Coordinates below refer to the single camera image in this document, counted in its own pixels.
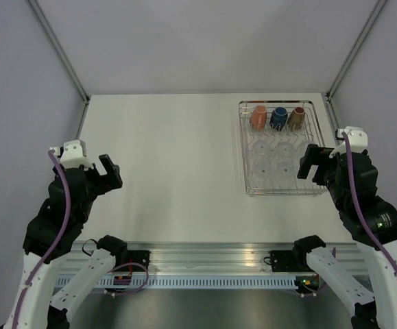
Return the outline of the clear glass cup three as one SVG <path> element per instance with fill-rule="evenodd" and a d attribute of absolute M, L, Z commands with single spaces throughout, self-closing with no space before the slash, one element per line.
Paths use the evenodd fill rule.
<path fill-rule="evenodd" d="M 250 185 L 253 188 L 270 188 L 272 186 L 272 173 L 272 166 L 268 162 L 253 162 L 250 169 Z"/>

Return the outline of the clear glass cup four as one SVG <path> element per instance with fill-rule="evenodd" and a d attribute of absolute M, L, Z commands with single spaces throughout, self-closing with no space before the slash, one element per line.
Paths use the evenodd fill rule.
<path fill-rule="evenodd" d="M 294 189 L 296 187 L 296 173 L 292 162 L 279 162 L 274 169 L 274 181 L 278 188 Z"/>

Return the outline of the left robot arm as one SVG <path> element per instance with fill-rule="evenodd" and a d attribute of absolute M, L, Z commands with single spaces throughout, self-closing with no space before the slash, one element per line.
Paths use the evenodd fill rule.
<path fill-rule="evenodd" d="M 99 160 L 100 174 L 92 163 L 77 160 L 62 166 L 63 156 L 48 153 L 55 177 L 48 198 L 29 222 L 23 242 L 23 270 L 14 306 L 4 328 L 69 328 L 81 303 L 110 270 L 128 265 L 126 242 L 113 236 L 100 239 L 88 264 L 58 292 L 54 291 L 60 269 L 73 243 L 88 221 L 98 196 L 123 185 L 120 168 L 106 154 Z"/>

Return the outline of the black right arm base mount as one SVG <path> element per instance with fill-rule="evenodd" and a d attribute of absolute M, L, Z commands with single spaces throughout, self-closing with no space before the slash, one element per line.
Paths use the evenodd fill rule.
<path fill-rule="evenodd" d="M 296 258 L 291 250 L 271 250 L 269 263 L 274 273 L 295 273 L 299 271 Z"/>

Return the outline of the clear glass cup two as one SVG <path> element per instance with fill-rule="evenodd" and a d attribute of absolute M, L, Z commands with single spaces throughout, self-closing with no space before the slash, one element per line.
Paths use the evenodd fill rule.
<path fill-rule="evenodd" d="M 275 147 L 274 157 L 277 162 L 292 161 L 295 152 L 296 149 L 291 143 L 283 141 Z"/>

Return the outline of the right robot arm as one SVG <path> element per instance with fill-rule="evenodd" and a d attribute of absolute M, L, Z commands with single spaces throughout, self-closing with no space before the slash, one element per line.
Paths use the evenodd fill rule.
<path fill-rule="evenodd" d="M 370 277 L 367 290 L 333 257 L 317 235 L 295 241 L 291 261 L 313 270 L 346 307 L 353 328 L 397 328 L 397 210 L 377 195 L 378 171 L 368 153 L 310 144 L 297 177 L 311 167 L 313 182 L 327 188 L 345 229 L 356 242 Z"/>

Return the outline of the clear glass cup one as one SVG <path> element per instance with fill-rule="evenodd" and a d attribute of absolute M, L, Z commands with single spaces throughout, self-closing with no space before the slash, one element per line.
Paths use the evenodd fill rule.
<path fill-rule="evenodd" d="M 267 161 L 270 154 L 272 152 L 271 146 L 269 143 L 258 140 L 254 142 L 249 148 L 249 155 L 253 161 Z"/>

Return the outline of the clear glass cup five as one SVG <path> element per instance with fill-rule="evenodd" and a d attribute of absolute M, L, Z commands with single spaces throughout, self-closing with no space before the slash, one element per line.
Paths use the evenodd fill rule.
<path fill-rule="evenodd" d="M 300 160 L 304 157 L 306 153 L 306 149 L 309 145 L 316 145 L 316 143 L 312 140 L 306 140 L 301 142 L 297 147 L 296 147 L 296 152 L 294 154 L 294 160 L 299 163 Z"/>

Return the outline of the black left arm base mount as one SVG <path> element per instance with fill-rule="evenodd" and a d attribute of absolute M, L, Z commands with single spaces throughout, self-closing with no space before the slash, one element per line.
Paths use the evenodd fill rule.
<path fill-rule="evenodd" d="M 148 269 L 151 263 L 150 256 L 149 250 L 129 250 L 125 262 L 132 263 L 130 267 L 133 272 L 144 272 L 144 269 Z"/>

